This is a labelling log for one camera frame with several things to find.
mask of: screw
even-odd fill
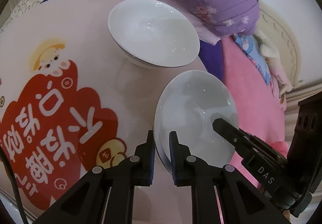
[[[186,160],[187,160],[188,162],[195,162],[197,159],[196,159],[196,157],[194,157],[194,156],[188,156],[188,157],[186,157]]]
[[[131,162],[138,162],[140,160],[140,157],[138,157],[138,156],[132,156],[132,157],[130,157],[130,161]]]
[[[225,166],[225,170],[228,172],[233,172],[235,170],[235,167],[233,165],[228,164]]]
[[[93,172],[94,174],[101,173],[101,172],[102,172],[102,168],[101,168],[101,167],[99,167],[99,166],[96,166],[96,167],[94,167],[94,168],[92,169],[92,172]]]

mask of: white wall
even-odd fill
[[[315,0],[263,0],[290,25],[301,49],[299,79],[322,80],[322,11]]]

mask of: cartoon face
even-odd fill
[[[70,62],[62,59],[58,47],[49,47],[39,56],[38,72],[44,75],[59,77],[62,75],[62,69],[68,69]]]
[[[59,50],[54,47],[46,49],[40,56],[40,63],[38,70],[50,68],[59,59]]]

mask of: yellow cartoon hair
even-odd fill
[[[41,55],[49,48],[64,49],[65,43],[61,39],[50,38],[42,43],[36,48],[33,53],[33,56],[30,60],[30,67],[33,71],[37,70],[40,65]]]

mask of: pink blanket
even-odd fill
[[[238,112],[239,127],[273,146],[284,154],[288,146],[284,142],[284,112],[272,95],[269,85],[231,37],[224,38],[224,84],[231,93]],[[258,182],[241,165],[241,157],[235,153],[233,164],[253,185]]]

